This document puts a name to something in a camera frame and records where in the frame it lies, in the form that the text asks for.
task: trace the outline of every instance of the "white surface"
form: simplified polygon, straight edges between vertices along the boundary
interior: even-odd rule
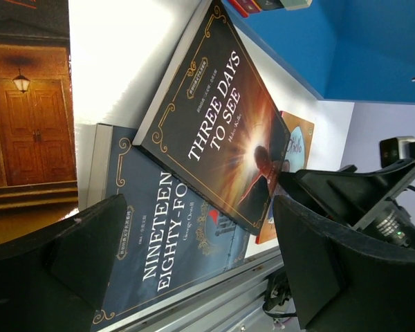
[[[87,197],[99,122],[138,127],[199,1],[70,1],[75,147],[80,207]],[[240,33],[280,109],[315,123],[309,168],[338,169],[353,103],[318,102]],[[246,256],[277,246],[255,244]]]

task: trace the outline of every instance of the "blue panel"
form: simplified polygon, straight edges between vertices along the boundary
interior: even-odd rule
[[[415,0],[350,0],[342,37],[415,65]]]
[[[324,97],[415,103],[415,0],[348,1]]]
[[[340,39],[326,99],[415,103],[415,65]]]
[[[313,0],[307,9],[272,10],[247,19],[241,18],[226,0],[224,3],[240,30],[309,91],[324,95],[345,1]]]

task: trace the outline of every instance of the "book spine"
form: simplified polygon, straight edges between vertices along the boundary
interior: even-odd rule
[[[210,205],[212,205],[214,208],[216,208],[218,211],[223,213],[225,216],[227,216],[230,220],[234,221],[238,226],[243,228],[245,231],[249,232],[252,235],[258,235],[259,230],[256,228],[250,228],[244,223],[240,223],[235,218],[233,218],[230,214],[224,212],[221,208],[219,208],[215,203],[213,203],[206,195],[204,195],[200,190],[197,190],[193,185],[185,181],[184,178],[182,178],[178,173],[176,173],[171,167],[166,165],[164,162],[162,162],[160,159],[155,157],[155,155],[151,154],[147,149],[145,149],[142,145],[134,145],[135,148],[139,149],[144,155],[148,156],[150,159],[152,159],[157,165],[159,165],[161,168],[163,168],[165,171],[169,172],[173,176],[175,176],[180,182],[184,183],[188,188],[190,188],[193,192],[195,192],[197,195],[199,195],[202,199],[207,201]]]
[[[241,5],[237,2],[237,0],[228,0],[228,2],[230,3],[230,5],[232,7],[234,7],[234,9],[243,17],[243,18],[248,18],[249,14],[248,12],[246,12],[244,10],[243,7],[241,7]]]
[[[284,8],[281,0],[255,0],[261,10],[275,10]]]

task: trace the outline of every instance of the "double door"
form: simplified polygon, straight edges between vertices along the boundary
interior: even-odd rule
[[[33,80],[26,93],[0,80],[0,140],[8,185],[76,179],[60,80]]]

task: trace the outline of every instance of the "book cover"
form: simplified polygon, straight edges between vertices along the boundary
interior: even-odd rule
[[[156,98],[133,144],[259,234],[290,133],[220,0]]]
[[[275,10],[284,8],[281,0],[255,0],[261,10]]]
[[[68,0],[0,0],[0,243],[77,203]]]
[[[311,151],[314,124],[301,119],[293,114],[282,112],[282,118],[290,131],[289,145],[283,164],[283,172],[295,173],[299,169],[307,167],[309,153]],[[268,216],[264,221],[261,232],[257,237],[257,244],[261,244],[277,238],[272,204]]]
[[[128,208],[117,259],[92,331],[241,265],[249,233],[131,145],[114,127],[106,197]]]

